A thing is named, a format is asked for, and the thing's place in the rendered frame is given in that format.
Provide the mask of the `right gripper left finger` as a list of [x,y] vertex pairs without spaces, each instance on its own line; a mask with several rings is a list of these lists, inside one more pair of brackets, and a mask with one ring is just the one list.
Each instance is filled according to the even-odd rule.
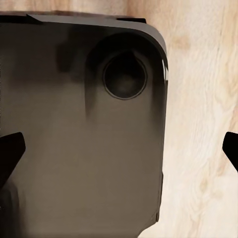
[[0,137],[0,191],[26,150],[21,132]]

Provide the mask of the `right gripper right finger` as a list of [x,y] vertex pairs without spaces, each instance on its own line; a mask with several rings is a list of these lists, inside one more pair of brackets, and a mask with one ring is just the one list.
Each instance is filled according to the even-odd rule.
[[238,134],[227,132],[222,149],[238,172]]

